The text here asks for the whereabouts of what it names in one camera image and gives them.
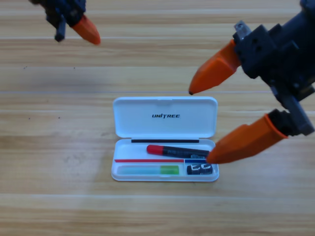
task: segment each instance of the open case lid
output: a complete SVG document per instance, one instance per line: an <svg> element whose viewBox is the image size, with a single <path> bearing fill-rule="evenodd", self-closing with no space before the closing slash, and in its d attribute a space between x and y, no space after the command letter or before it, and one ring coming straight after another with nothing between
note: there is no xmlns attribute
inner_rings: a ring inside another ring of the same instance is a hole
<svg viewBox="0 0 315 236"><path fill-rule="evenodd" d="M120 97L114 101L116 134L133 139L198 139L216 131L212 97Z"/></svg>

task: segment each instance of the orange fingertip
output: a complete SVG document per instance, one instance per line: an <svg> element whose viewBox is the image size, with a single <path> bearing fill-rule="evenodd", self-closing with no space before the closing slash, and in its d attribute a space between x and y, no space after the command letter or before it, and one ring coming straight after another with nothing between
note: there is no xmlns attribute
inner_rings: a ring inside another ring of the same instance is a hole
<svg viewBox="0 0 315 236"><path fill-rule="evenodd" d="M191 95L220 85L236 72L241 63L234 47L234 40L231 40L197 70L189 86Z"/></svg>
<svg viewBox="0 0 315 236"><path fill-rule="evenodd" d="M223 164L254 156L287 139L272 124L267 114L251 125L243 124L224 138L207 157L208 163Z"/></svg>
<svg viewBox="0 0 315 236"><path fill-rule="evenodd" d="M82 19L72 28L84 40L89 41L95 45L100 44L101 40L96 26L85 15L83 15Z"/></svg>

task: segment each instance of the wooden table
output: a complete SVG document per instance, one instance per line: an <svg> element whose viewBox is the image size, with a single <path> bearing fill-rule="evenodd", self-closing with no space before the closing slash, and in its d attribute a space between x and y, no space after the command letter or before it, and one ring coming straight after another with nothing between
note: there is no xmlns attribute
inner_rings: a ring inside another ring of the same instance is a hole
<svg viewBox="0 0 315 236"><path fill-rule="evenodd" d="M112 102L188 96L197 68L234 24L271 28L298 0L88 0L102 44L67 28L54 41L44 11L0 1L1 236L314 236L315 136L220 165L213 183L117 182ZM219 140L274 108L240 69L195 96L219 103ZM315 96L302 102L315 123Z"/></svg>

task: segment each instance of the black battery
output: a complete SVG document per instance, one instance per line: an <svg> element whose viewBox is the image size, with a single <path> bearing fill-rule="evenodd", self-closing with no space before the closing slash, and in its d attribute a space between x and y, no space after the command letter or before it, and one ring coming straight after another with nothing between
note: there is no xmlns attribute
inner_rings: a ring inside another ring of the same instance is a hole
<svg viewBox="0 0 315 236"><path fill-rule="evenodd" d="M199 164L187 166L188 175L210 175L213 168L211 164Z"/></svg>

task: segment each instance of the blue strip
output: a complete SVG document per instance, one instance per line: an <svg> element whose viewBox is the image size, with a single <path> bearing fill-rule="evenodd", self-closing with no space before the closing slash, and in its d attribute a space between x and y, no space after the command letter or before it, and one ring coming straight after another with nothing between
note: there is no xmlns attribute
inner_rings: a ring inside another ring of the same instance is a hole
<svg viewBox="0 0 315 236"><path fill-rule="evenodd" d="M205 159L185 159L185 163L207 163Z"/></svg>

